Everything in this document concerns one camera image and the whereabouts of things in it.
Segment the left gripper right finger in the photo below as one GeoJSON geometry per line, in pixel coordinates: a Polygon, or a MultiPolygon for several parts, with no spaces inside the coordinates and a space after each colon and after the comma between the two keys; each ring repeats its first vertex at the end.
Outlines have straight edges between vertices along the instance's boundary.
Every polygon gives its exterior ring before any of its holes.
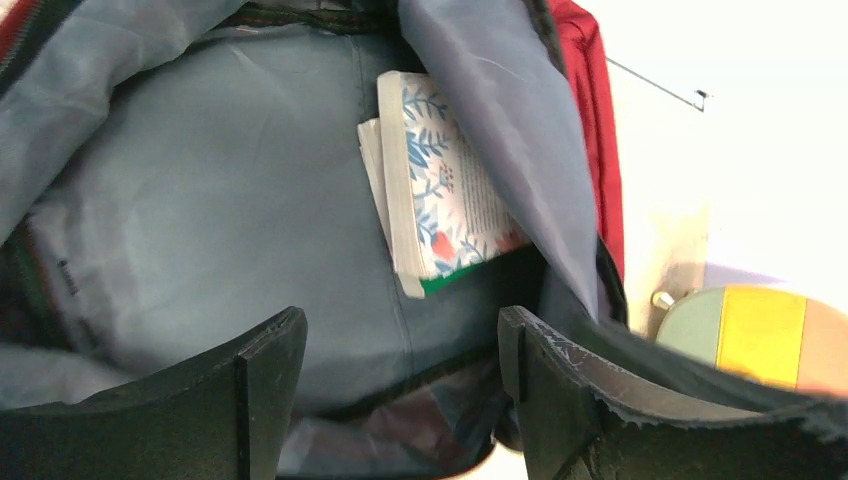
{"type": "Polygon", "coordinates": [[[847,405],[769,412],[707,402],[585,349],[521,307],[499,355],[532,479],[843,479],[847,405]]]}

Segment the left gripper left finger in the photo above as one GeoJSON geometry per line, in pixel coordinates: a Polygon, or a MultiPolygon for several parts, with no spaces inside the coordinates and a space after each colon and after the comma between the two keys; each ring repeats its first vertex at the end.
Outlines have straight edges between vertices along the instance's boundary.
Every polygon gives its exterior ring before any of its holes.
{"type": "Polygon", "coordinates": [[[241,336],[77,404],[1,415],[5,479],[272,479],[307,337],[290,307],[241,336]]]}

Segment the floral cover book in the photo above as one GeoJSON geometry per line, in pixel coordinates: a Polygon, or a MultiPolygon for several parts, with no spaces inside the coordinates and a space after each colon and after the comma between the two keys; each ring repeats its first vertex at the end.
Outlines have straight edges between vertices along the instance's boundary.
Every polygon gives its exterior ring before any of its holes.
{"type": "Polygon", "coordinates": [[[394,226],[394,268],[421,278],[486,262],[529,240],[495,192],[454,109],[427,75],[388,71],[377,79],[379,121],[394,226]]]}

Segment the red backpack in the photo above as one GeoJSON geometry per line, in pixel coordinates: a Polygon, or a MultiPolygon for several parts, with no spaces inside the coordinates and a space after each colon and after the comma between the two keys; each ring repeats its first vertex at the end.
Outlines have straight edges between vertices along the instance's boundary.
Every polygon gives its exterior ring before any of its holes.
{"type": "Polygon", "coordinates": [[[438,479],[511,413],[501,309],[598,352],[625,328],[544,1],[23,1],[1,38],[1,415],[297,307],[272,479],[438,479]],[[434,78],[531,238],[422,300],[356,132],[389,70],[434,78]]]}

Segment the green treehouse paperback book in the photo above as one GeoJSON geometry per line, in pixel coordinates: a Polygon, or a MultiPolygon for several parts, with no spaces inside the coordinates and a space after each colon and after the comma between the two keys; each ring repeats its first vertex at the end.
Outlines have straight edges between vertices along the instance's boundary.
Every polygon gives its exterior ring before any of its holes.
{"type": "MultiPolygon", "coordinates": [[[[386,244],[390,253],[390,259],[395,260],[395,246],[401,247],[400,237],[395,234],[394,226],[400,227],[403,223],[401,211],[392,206],[390,202],[388,180],[385,171],[383,157],[380,121],[378,118],[369,119],[357,126],[359,149],[374,205],[380,220],[386,244]]],[[[453,270],[448,270],[441,276],[433,278],[421,278],[403,271],[395,271],[400,282],[403,293],[407,298],[422,300],[428,295],[445,288],[448,284],[469,274],[479,268],[486,260],[476,263],[463,264],[457,260],[453,270]]]]}

